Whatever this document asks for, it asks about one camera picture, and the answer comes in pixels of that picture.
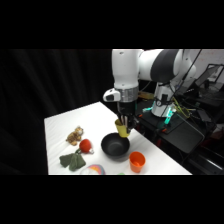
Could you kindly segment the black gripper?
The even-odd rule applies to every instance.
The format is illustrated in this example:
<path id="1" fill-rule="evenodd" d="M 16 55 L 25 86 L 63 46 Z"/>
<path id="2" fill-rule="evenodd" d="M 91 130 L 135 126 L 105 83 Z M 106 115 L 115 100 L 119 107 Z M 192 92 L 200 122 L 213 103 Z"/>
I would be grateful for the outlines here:
<path id="1" fill-rule="evenodd" d="M 134 116 L 135 116 L 136 108 L 137 108 L 137 104 L 135 101 L 128 102 L 128 103 L 124 103 L 124 102 L 117 103 L 118 118 L 120 119 L 122 126 L 126 127 L 126 131 L 128 133 L 130 133 L 131 130 L 135 126 Z"/>

